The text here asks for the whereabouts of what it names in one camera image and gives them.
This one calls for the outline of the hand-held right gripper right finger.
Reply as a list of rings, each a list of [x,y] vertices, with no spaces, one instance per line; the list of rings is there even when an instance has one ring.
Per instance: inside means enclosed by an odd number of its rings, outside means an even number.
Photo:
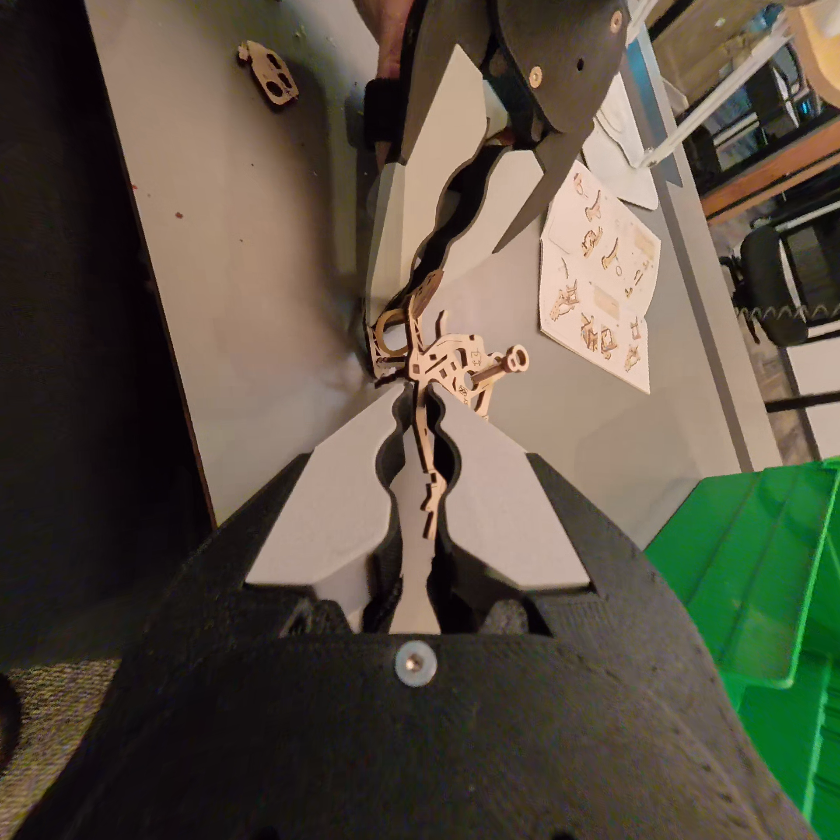
[[[592,590],[529,454],[440,384],[428,390],[445,490],[427,593],[444,634],[476,633],[499,602]]]

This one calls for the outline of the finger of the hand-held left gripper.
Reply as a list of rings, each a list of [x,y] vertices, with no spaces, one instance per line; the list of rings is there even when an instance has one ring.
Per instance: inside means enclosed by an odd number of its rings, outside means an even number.
[[[452,281],[486,260],[542,177],[535,154],[478,154],[455,178],[452,213],[427,241],[413,289],[435,270]]]
[[[428,124],[423,127],[410,160],[385,164],[379,181],[374,234],[365,282],[363,305],[366,370],[373,370],[366,327],[390,306],[399,306],[413,289],[413,271],[435,230],[452,213],[457,198],[456,176],[478,154],[491,154],[487,145],[487,119],[481,135],[472,130],[457,133],[451,144]]]

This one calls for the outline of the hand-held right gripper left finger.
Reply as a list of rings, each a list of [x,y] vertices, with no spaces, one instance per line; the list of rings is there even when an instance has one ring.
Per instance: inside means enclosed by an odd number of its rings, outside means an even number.
[[[410,385],[389,385],[308,457],[245,583],[337,603],[355,631],[389,619],[402,583],[394,478],[405,465]]]

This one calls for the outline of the tan rubber band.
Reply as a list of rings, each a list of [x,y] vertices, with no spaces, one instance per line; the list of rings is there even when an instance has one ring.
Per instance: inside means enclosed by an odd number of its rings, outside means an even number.
[[[386,359],[402,358],[409,350],[408,317],[404,308],[394,308],[384,311],[376,320],[373,327],[374,346],[380,356]],[[388,343],[386,334],[396,330],[396,346]]]

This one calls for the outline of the small wooden model part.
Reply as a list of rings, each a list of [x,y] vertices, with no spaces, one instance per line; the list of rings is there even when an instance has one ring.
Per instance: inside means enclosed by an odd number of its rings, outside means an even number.
[[[412,353],[424,349],[422,316],[443,278],[442,269],[429,273],[399,306],[390,306],[366,327],[373,376],[377,381],[388,375],[399,375],[405,370]],[[393,348],[386,341],[385,333],[394,328],[403,328],[405,332],[404,345],[399,348]]]

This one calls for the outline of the wooden model assembly with key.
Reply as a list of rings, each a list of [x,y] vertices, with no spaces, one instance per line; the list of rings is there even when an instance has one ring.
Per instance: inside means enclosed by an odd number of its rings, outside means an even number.
[[[426,344],[422,316],[430,298],[431,292],[418,289],[407,300],[405,367],[406,378],[414,385],[413,430],[427,482],[422,505],[427,540],[436,536],[438,507],[447,489],[446,478],[434,464],[434,435],[427,416],[430,385],[440,385],[479,417],[487,418],[494,384],[505,375],[525,372],[530,364],[529,354],[520,344],[502,353],[488,353],[477,334],[445,332],[445,311],[438,316],[435,340]]]

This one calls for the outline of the person's left hand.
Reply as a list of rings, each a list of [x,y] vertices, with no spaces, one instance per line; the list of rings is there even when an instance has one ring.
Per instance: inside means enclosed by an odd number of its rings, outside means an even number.
[[[379,1],[374,3],[375,40],[379,47],[376,77],[397,79],[400,76],[403,41],[414,1]]]

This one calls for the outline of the paper instruction sheet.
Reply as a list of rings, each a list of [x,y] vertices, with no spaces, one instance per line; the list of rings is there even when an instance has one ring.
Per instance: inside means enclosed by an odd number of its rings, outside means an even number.
[[[549,206],[540,236],[543,335],[649,394],[646,313],[661,241],[581,161]]]

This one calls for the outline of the flat wooden part with holes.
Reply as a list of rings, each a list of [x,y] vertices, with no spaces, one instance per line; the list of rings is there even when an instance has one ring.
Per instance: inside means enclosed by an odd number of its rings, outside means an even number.
[[[284,60],[274,50],[253,40],[244,40],[238,46],[238,61],[250,66],[272,106],[283,108],[298,100],[298,85]]]

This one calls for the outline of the green plastic bin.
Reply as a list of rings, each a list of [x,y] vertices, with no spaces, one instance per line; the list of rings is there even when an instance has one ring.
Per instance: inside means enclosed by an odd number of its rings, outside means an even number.
[[[839,461],[702,479],[647,546],[760,757],[839,838]]]

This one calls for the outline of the brown wooden desk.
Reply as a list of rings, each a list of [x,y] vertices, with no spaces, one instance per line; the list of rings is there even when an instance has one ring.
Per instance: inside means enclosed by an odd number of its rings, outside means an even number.
[[[707,224],[725,223],[839,163],[839,115],[830,113],[772,142],[700,197]]]

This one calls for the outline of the tan curved object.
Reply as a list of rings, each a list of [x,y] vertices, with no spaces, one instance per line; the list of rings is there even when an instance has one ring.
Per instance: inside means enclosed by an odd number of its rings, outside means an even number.
[[[839,108],[839,1],[783,1],[811,88]]]

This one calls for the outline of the black office chair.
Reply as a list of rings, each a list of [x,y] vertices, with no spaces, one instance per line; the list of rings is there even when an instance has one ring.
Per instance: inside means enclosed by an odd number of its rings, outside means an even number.
[[[776,347],[806,342],[809,328],[785,280],[781,237],[774,227],[756,227],[742,241],[740,255],[718,258],[733,284],[731,303],[755,343],[757,328]]]

